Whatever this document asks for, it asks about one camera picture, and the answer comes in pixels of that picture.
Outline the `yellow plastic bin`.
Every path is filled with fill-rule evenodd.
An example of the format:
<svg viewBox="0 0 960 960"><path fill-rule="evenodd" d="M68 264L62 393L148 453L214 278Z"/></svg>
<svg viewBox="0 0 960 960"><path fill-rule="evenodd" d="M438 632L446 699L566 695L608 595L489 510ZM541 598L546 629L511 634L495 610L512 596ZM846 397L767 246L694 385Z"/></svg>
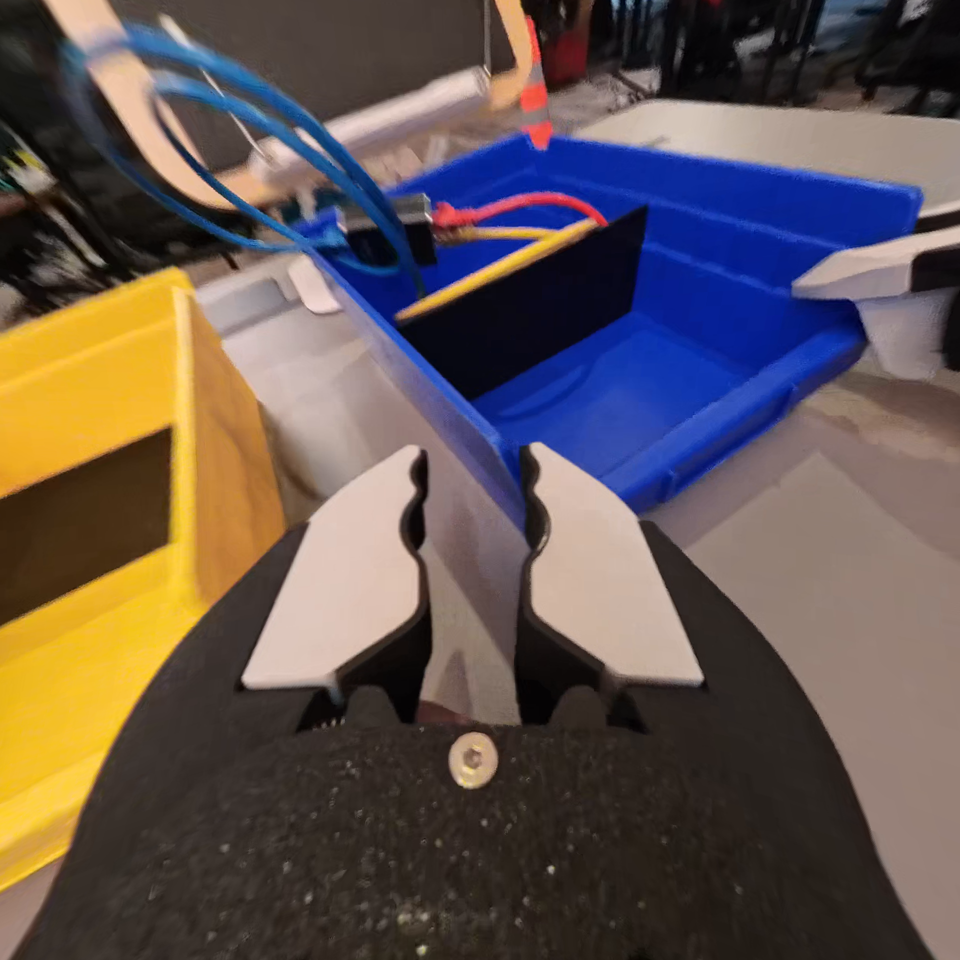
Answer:
<svg viewBox="0 0 960 960"><path fill-rule="evenodd" d="M164 270L2 334L1 889L62 858L140 694L282 536L258 400Z"/></svg>

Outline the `black bin divider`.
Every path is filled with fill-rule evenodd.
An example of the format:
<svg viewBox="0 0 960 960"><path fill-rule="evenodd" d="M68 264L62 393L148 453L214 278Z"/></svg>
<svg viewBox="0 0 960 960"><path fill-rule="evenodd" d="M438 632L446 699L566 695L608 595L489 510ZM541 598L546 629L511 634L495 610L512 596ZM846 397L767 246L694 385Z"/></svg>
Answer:
<svg viewBox="0 0 960 960"><path fill-rule="evenodd" d="M399 323L400 335L458 393L481 398L631 310L648 210Z"/></svg>

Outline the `blue plastic bin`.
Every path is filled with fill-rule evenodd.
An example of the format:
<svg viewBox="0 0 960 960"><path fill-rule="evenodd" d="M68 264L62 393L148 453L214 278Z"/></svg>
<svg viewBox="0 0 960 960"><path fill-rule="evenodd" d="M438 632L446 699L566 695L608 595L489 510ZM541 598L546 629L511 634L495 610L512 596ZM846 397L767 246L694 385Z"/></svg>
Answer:
<svg viewBox="0 0 960 960"><path fill-rule="evenodd" d="M468 400L404 340L405 274L315 257L378 366L521 526L521 450L543 442L636 511L678 495L853 366L848 301L794 298L824 258L912 234L913 184L555 137L501 140L408 181L456 209L556 192L610 224L647 206L630 311Z"/></svg>

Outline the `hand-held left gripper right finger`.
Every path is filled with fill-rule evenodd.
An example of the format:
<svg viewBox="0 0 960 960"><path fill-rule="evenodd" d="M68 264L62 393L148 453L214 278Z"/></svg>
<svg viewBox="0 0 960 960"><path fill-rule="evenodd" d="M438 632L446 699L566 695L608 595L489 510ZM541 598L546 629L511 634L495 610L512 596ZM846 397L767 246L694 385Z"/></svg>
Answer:
<svg viewBox="0 0 960 960"><path fill-rule="evenodd" d="M609 712L629 690L701 690L706 676L637 514L542 441L520 451L523 560L514 644L521 723L572 690Z"/></svg>

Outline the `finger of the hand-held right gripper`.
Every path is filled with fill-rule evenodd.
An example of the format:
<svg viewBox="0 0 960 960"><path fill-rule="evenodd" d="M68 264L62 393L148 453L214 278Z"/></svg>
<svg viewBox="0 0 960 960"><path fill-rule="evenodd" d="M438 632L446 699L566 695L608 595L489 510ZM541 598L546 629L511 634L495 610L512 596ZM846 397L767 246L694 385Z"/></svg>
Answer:
<svg viewBox="0 0 960 960"><path fill-rule="evenodd" d="M848 301L893 378L959 371L959 226L838 251L796 279L794 298Z"/></svg>

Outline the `orange traffic cone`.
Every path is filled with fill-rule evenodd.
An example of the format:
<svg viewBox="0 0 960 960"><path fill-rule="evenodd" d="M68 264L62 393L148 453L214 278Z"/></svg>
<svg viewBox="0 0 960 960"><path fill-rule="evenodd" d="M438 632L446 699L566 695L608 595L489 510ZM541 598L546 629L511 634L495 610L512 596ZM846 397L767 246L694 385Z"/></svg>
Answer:
<svg viewBox="0 0 960 960"><path fill-rule="evenodd" d="M521 129L535 150L545 151L550 145L553 125L549 115L542 50L534 19L526 15L525 23L529 35L532 66L519 98Z"/></svg>

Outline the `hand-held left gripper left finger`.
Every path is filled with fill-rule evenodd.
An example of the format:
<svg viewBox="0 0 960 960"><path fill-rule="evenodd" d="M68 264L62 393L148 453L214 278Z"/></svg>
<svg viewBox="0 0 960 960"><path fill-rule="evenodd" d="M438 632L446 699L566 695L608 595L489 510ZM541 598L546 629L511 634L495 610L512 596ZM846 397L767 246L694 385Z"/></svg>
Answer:
<svg viewBox="0 0 960 960"><path fill-rule="evenodd" d="M313 690L345 708L378 688L417 719L433 652L422 557L426 450L410 444L337 491L308 519L253 647L244 690Z"/></svg>

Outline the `black ethernet port adapter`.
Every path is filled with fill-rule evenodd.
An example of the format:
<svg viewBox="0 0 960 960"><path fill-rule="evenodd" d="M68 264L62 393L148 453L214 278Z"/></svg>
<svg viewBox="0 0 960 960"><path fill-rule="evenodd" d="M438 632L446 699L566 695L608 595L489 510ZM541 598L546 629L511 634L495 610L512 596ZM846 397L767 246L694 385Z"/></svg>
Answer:
<svg viewBox="0 0 960 960"><path fill-rule="evenodd" d="M433 208L425 193L405 194L390 200L400 232L414 264L432 266L437 262ZM360 205L344 202L336 206L336 223L352 257L363 267L398 268L401 258L377 220Z"/></svg>

